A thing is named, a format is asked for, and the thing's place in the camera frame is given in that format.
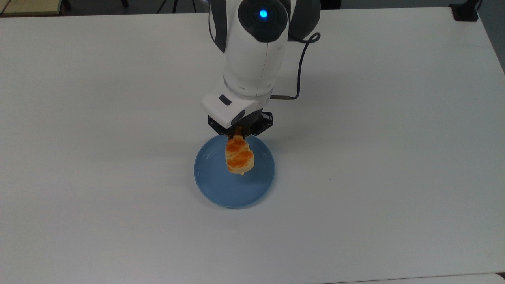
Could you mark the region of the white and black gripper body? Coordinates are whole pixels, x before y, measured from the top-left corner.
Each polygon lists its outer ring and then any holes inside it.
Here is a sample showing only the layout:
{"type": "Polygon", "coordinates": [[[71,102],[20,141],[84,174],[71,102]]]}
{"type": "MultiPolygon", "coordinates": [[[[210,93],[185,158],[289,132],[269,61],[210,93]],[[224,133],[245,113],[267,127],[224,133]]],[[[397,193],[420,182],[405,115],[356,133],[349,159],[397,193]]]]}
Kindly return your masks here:
{"type": "Polygon", "coordinates": [[[227,136],[227,130],[236,127],[235,135],[240,135],[241,128],[249,128],[250,136],[257,136],[274,125],[272,113],[264,111],[271,93],[249,97],[218,83],[201,105],[207,113],[207,123],[218,135],[227,136]]]}

